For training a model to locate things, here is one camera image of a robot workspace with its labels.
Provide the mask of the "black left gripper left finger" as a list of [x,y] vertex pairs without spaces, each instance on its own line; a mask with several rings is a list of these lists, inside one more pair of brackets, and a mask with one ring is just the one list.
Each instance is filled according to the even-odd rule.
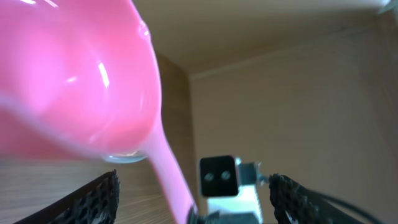
[[15,224],[113,224],[120,181],[112,170]]

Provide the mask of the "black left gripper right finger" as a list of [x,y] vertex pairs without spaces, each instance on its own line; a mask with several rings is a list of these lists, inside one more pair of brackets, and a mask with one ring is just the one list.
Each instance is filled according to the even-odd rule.
[[286,175],[269,177],[270,201],[279,224],[359,223],[360,221],[332,205],[336,203],[352,212],[366,216],[366,212],[340,199],[306,189]]

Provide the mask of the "pink plastic measuring scoop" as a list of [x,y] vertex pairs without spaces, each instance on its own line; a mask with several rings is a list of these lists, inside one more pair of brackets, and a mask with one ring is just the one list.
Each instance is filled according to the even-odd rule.
[[148,158],[177,223],[196,210],[161,119],[149,28],[130,0],[1,1],[1,157]]

